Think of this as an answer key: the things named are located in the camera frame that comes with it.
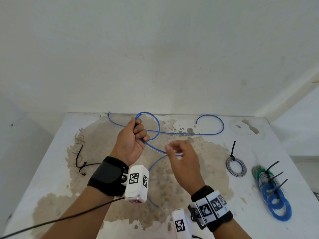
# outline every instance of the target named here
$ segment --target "hand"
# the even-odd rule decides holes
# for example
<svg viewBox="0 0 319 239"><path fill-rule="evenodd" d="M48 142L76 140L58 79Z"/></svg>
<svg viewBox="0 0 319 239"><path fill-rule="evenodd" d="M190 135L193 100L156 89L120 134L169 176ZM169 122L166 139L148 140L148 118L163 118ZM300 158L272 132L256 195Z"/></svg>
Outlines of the hand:
<svg viewBox="0 0 319 239"><path fill-rule="evenodd" d="M141 138L147 142L150 136L144 129L141 119L135 121L135 118L132 117L126 127L118 134L110 156L123 161L127 166L131 166L138 160L145 148L145 143L140 140Z"/></svg>
<svg viewBox="0 0 319 239"><path fill-rule="evenodd" d="M189 141L173 141L165 146L165 150L177 182L191 196L205 186L200 174L198 156ZM175 153L183 153L179 160Z"/></svg>

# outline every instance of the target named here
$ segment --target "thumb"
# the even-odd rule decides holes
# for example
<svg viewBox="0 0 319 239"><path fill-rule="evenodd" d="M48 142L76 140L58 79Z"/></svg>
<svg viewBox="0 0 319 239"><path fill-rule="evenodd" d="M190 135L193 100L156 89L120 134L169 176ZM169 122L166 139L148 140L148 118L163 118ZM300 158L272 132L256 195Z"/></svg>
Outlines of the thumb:
<svg viewBox="0 0 319 239"><path fill-rule="evenodd" d="M135 117L132 117L129 123L125 126L125 128L128 128L129 130L133 131L134 127L135 127Z"/></svg>
<svg viewBox="0 0 319 239"><path fill-rule="evenodd" d="M171 164L178 161L175 150L170 145L165 145L165 151L167 153L169 160L171 161Z"/></svg>

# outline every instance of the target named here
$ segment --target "forearm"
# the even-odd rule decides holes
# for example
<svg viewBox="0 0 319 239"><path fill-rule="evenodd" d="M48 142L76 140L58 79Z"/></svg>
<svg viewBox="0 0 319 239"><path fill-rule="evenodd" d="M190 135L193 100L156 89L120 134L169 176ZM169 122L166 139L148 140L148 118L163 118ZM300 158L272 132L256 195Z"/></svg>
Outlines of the forearm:
<svg viewBox="0 0 319 239"><path fill-rule="evenodd" d="M213 232L215 239L251 239L251 237L232 219Z"/></svg>
<svg viewBox="0 0 319 239"><path fill-rule="evenodd" d="M61 218L91 209L113 199L114 197L107 196L98 189L88 186ZM95 239L109 207L110 204L89 213L56 222L42 239Z"/></svg>

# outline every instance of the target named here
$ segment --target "worn table surface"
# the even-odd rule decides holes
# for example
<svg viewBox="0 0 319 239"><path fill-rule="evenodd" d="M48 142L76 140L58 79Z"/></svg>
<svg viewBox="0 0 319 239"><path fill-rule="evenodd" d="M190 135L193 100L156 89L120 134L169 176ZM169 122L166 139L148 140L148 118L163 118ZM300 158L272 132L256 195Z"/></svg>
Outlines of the worn table surface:
<svg viewBox="0 0 319 239"><path fill-rule="evenodd" d="M111 118L126 124L130 115L112 114ZM215 133L221 123L213 117L203 117L195 125L198 116L167 115L157 116L162 131ZM161 134L152 141L157 148L172 140L188 139L199 155L201 170L206 184L218 189L228 201L234 218L252 238L319 238L319 202L309 189L296 166L283 150L265 118L221 117L225 130L215 136L186 136ZM146 128L157 129L151 117L142 117ZM110 153L121 127L112 124L103 114L68 114L32 182L11 218L5 234L58 218L78 197L96 166L85 169L86 176L78 173L75 157L81 145L83 149L79 163L101 162ZM247 166L242 178L232 176L225 168L233 142L236 140L234 155ZM139 164L150 167L162 155L146 147ZM251 168L256 164L268 167L280 163L271 170L280 182L289 180L283 186L293 216L287 222L277 221L269 213ZM189 196L179 187L172 174L167 158L158 162L150 171L149 201L132 205L118 201L111 205L98 238L176 238L171 212L190 202ZM193 224L195 234L202 238L213 238L208 229L201 231ZM48 229L42 227L30 230L13 238L39 238Z"/></svg>

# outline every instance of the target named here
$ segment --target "left forearm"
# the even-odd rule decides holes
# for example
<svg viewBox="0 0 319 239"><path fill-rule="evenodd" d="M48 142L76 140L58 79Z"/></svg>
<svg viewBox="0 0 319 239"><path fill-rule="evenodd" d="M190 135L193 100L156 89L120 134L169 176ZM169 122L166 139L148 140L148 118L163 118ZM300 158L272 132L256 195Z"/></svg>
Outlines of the left forearm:
<svg viewBox="0 0 319 239"><path fill-rule="evenodd" d="M107 196L98 189L88 186L61 218L91 209L113 199L114 197ZM56 222L41 239L94 239L98 235L109 207L110 204L89 213Z"/></svg>

